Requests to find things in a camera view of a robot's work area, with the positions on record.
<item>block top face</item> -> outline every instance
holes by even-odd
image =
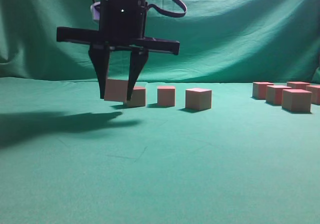
[[[175,86],[158,86],[158,89],[161,90],[175,90]]]
[[[208,89],[201,89],[201,88],[192,88],[192,89],[187,89],[188,91],[195,91],[195,92],[205,92],[205,91],[211,91]]]
[[[317,89],[320,89],[320,85],[309,85],[308,88],[317,88]]]
[[[290,86],[286,86],[286,85],[270,85],[270,88],[286,88],[286,89],[292,89]]]
[[[273,83],[271,83],[271,82],[254,82],[254,84],[258,84],[258,85],[273,85]]]
[[[144,89],[145,89],[145,87],[135,86],[133,89],[134,89],[134,90],[144,90]]]
[[[287,90],[283,90],[283,91],[287,91],[287,92],[291,92],[291,93],[311,93],[308,90],[298,90],[298,89],[287,89]]]
[[[297,84],[306,84],[306,85],[308,85],[308,84],[310,84],[310,83],[300,82],[300,81],[289,81],[288,84],[295,84],[295,85],[297,85]]]

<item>green backdrop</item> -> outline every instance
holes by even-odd
[[[320,82],[319,0],[183,0],[184,18],[148,14],[149,37],[178,40],[180,55],[152,53],[147,82]],[[170,10],[169,0],[148,0]],[[91,0],[0,0],[0,76],[95,80],[88,46],[56,43],[58,26],[96,29]],[[125,78],[129,53],[112,55]]]

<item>red-topped block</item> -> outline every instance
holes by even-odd
[[[316,105],[320,105],[320,85],[309,85],[306,90],[312,92],[311,102]]]
[[[145,87],[135,86],[133,88],[131,100],[126,101],[125,104],[128,107],[142,107],[147,104],[147,90]]]
[[[292,112],[306,112],[311,111],[311,97],[312,92],[301,89],[283,90],[282,93],[282,107]]]
[[[291,87],[285,85],[268,85],[266,88],[265,101],[269,104],[281,105],[282,93],[285,89],[291,89]]]
[[[185,107],[193,110],[206,110],[212,107],[212,90],[192,88],[185,91]]]
[[[157,96],[157,104],[159,106],[171,107],[176,105],[175,86],[158,86]]]
[[[126,101],[128,80],[106,79],[104,100],[106,101]]]
[[[254,82],[253,89],[252,89],[252,97],[259,99],[259,100],[265,100],[267,95],[267,86],[273,85],[273,83],[270,82]]]
[[[289,81],[289,82],[287,82],[286,85],[289,87],[292,87],[293,89],[306,90],[307,86],[310,85],[310,83],[299,82],[299,81]]]

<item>cube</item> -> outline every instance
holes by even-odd
[[[192,110],[206,110],[212,107],[212,90],[192,88],[185,91],[185,107]]]
[[[283,90],[282,93],[282,108],[292,112],[311,111],[311,96],[312,92],[301,89]]]
[[[289,81],[286,84],[289,87],[292,87],[293,89],[301,89],[306,90],[307,86],[310,85],[310,83],[307,82],[299,82],[299,81]]]
[[[265,100],[267,95],[267,86],[273,85],[270,82],[254,82],[252,89],[252,97],[258,100]]]
[[[309,85],[306,90],[312,92],[311,102],[320,105],[320,85]]]
[[[128,80],[106,79],[104,100],[106,101],[126,101]]]
[[[157,88],[157,104],[159,106],[171,107],[176,105],[175,86],[159,86]]]
[[[281,105],[282,93],[285,89],[291,89],[291,87],[285,85],[268,85],[266,88],[265,101],[272,105]]]
[[[131,100],[125,101],[128,107],[142,107],[146,106],[147,90],[144,87],[135,86],[133,88]]]

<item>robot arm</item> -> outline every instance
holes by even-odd
[[[130,100],[149,52],[179,54],[178,41],[145,37],[148,10],[154,8],[162,15],[180,18],[186,15],[187,8],[181,0],[173,1],[183,9],[183,13],[166,11],[153,4],[148,5],[146,0],[92,1],[92,17],[99,23],[99,30],[58,27],[56,40],[90,46],[88,54],[97,75],[101,99],[105,94],[111,52],[131,51],[127,89],[127,100]]]

